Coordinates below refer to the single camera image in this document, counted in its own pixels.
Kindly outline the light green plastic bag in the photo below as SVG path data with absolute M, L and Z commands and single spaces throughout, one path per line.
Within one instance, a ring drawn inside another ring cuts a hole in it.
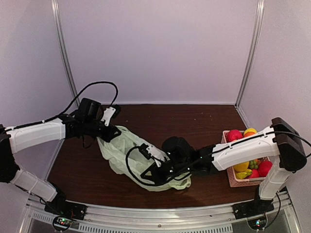
M 139 183 L 128 171 L 126 166 L 126 154 L 127 152 L 135 147 L 142 144 L 150 144 L 148 141 L 140 138 L 138 135 L 129 131 L 125 126 L 118 126 L 118 129 L 121 131 L 121 135 L 112 139 L 111 142 L 107 143 L 101 138 L 97 138 L 97 142 L 104 159 L 109 162 L 110 168 L 119 175 L 126 175 L 133 182 L 135 182 L 140 187 L 146 189 L 150 192 L 162 192 L 169 190 L 171 188 L 176 190 L 183 190 L 191 186 L 191 178 L 186 177 L 183 180 L 177 181 L 176 179 L 170 181 L 167 184 L 154 187 L 146 186 Z M 128 158 L 128 163 L 131 168 L 131 171 L 136 175 L 137 178 L 140 178 L 141 173 L 148 168 L 154 160 L 147 160 L 138 149 L 134 149 Z

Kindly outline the yellow mango toy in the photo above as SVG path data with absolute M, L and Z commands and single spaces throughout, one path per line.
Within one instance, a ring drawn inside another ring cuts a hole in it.
M 248 162 L 244 162 L 244 163 L 240 163 L 240 164 L 237 164 L 237 165 L 234 165 L 233 166 L 233 169 L 236 171 L 236 172 L 245 172 L 249 167 L 249 161 Z

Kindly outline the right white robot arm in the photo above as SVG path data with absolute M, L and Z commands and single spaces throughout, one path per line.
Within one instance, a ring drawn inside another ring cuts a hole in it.
M 253 214 L 260 214 L 291 173 L 307 163 L 302 137 L 283 119 L 272 119 L 272 125 L 253 136 L 235 142 L 216 144 L 195 150 L 181 137 L 171 137 L 162 149 L 142 144 L 139 152 L 154 163 L 141 178 L 161 186 L 186 174 L 214 174 L 234 165 L 263 157 L 274 157 L 272 168 L 259 185 L 259 196 L 249 203 Z

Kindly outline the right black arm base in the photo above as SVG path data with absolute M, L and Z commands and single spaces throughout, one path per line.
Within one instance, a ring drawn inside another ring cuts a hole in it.
M 265 230 L 268 224 L 267 212 L 274 210 L 273 200 L 262 200 L 259 186 L 253 200 L 232 205 L 235 219 L 247 218 L 248 226 L 254 231 Z

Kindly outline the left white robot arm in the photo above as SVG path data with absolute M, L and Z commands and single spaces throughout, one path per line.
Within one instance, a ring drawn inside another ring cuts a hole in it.
M 11 183 L 51 202 L 51 208 L 60 216 L 70 211 L 70 205 L 61 197 L 61 192 L 51 183 L 44 181 L 16 164 L 14 154 L 50 141 L 73 137 L 93 139 L 105 142 L 120 136 L 120 130 L 111 124 L 121 111 L 118 105 L 111 105 L 97 118 L 101 104 L 87 98 L 82 99 L 79 108 L 71 114 L 59 114 L 48 120 L 29 123 L 24 126 L 0 128 L 0 181 Z

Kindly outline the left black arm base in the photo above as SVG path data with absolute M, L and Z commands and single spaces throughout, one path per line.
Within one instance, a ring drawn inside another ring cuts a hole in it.
M 67 201 L 65 193 L 55 184 L 56 196 L 52 201 L 40 201 L 45 205 L 46 212 L 55 214 L 52 227 L 59 233 L 67 231 L 76 220 L 84 220 L 86 205 Z

